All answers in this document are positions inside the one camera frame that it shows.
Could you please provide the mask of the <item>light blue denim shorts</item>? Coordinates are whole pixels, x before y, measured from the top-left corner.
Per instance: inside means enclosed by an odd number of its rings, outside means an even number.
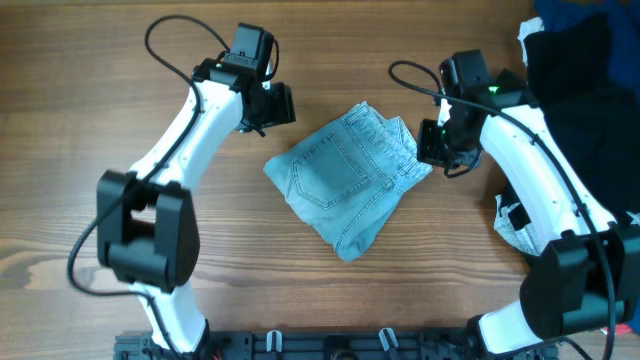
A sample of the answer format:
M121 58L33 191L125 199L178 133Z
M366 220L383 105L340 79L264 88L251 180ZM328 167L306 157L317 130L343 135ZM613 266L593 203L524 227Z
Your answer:
M402 118L386 119L362 102L270 159L264 172L295 214L351 262L432 167L417 160Z

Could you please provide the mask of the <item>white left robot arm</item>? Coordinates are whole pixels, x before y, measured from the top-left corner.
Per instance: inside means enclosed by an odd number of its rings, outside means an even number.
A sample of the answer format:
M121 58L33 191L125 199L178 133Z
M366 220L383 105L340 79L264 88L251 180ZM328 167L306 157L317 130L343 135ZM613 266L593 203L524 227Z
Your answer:
M214 345L190 283L200 236L193 192L234 130L294 121L292 92L268 69L204 60L187 98L154 147L97 185L97 257L139 298L152 326L142 354L206 359Z

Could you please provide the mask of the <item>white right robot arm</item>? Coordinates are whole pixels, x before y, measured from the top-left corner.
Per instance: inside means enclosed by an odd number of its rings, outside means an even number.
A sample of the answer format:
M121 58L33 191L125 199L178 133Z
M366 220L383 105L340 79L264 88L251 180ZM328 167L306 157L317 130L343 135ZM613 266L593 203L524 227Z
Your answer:
M507 177L541 252L517 300L469 320L468 359L501 359L631 320L639 300L639 228L620 226L589 192L523 90L436 92L439 120L422 123L418 158L450 170L482 153Z

